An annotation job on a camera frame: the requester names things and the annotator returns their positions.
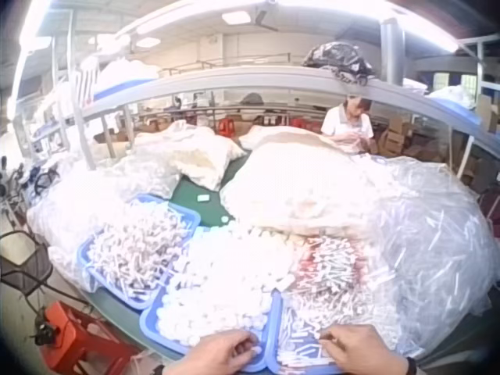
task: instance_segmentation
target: ceiling fan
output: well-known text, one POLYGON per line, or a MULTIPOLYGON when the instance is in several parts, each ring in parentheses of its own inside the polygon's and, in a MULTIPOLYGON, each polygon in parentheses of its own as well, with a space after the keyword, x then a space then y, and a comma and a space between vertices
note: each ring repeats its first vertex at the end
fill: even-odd
POLYGON ((265 10, 265 9, 260 10, 259 13, 257 13, 257 17, 255 18, 255 22, 253 24, 256 25, 257 27, 262 27, 262 28, 267 29, 267 30, 279 31, 276 27, 272 27, 272 26, 263 24, 263 21, 264 21, 264 18, 266 18, 266 15, 267 15, 267 10, 265 10))

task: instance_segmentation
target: white shirt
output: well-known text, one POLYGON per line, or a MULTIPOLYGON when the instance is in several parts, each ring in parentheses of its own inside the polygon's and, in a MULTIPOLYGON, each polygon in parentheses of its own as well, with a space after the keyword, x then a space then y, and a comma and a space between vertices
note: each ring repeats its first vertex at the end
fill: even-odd
POLYGON ((363 113, 360 121, 353 125, 347 121, 343 104, 330 109, 323 121, 321 133, 325 135, 340 135, 349 132, 358 132, 365 138, 373 138, 370 117, 363 113))

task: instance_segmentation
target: factory floor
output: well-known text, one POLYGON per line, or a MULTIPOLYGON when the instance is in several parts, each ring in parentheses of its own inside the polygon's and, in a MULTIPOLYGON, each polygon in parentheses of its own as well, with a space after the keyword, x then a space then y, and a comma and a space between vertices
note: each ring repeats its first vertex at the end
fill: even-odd
MULTIPOLYGON (((11 230, 9 222, 5 217, 0 217, 0 229, 0 233, 6 233, 11 230)), ((21 263, 33 250, 34 247, 30 241, 21 235, 13 235, 0 242, 0 252, 2 252, 2 255, 15 263, 21 263)), ((48 283, 70 295, 76 295, 75 289, 56 270, 54 270, 48 283)), ((63 301, 77 309, 84 308, 80 303, 47 289, 44 289, 43 292, 34 292, 30 296, 30 302, 36 308, 41 305, 50 305, 57 300, 63 301)), ((26 367, 26 371, 30 375, 53 374, 45 366, 39 349, 34 343, 34 339, 30 338, 34 333, 34 317, 34 312, 18 291, 0 284, 0 336, 2 340, 9 347, 12 354, 18 358, 19 362, 26 367)), ((152 369, 158 365, 159 359, 140 359, 127 369, 125 375, 149 375, 152 373, 152 369)), ((103 371, 96 370, 96 368, 99 368, 99 366, 96 365, 94 369, 86 370, 88 370, 90 375, 100 375, 103 373, 103 371)), ((466 368, 463 364, 452 364, 427 370, 427 374, 468 375, 469 372, 466 368)))

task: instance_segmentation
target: red chair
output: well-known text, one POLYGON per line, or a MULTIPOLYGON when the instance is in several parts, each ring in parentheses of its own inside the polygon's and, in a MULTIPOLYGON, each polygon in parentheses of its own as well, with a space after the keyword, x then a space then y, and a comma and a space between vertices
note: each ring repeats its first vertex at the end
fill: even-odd
POLYGON ((304 119, 291 119, 291 125, 299 129, 307 128, 307 122, 304 119))
POLYGON ((234 137, 234 120, 222 119, 221 121, 219 121, 219 126, 217 127, 217 133, 227 138, 234 137))
POLYGON ((85 362, 90 353, 109 360, 105 375, 120 375, 130 357, 139 353, 134 346, 120 342, 103 322, 62 302, 49 306, 45 318, 56 329, 56 336, 55 343, 41 347, 41 354, 48 368, 61 375, 88 375, 80 361, 85 362), (90 324, 98 326, 109 338, 89 332, 90 324))

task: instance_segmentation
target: black plastic bag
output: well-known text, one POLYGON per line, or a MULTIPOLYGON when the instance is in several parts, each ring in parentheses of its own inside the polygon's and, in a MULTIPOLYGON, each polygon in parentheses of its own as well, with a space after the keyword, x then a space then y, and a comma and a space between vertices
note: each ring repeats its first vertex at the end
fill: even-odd
POLYGON ((309 68, 330 68, 336 78, 347 83, 364 85, 374 76, 372 66, 363 58, 359 48, 341 41, 313 48, 302 65, 309 68))

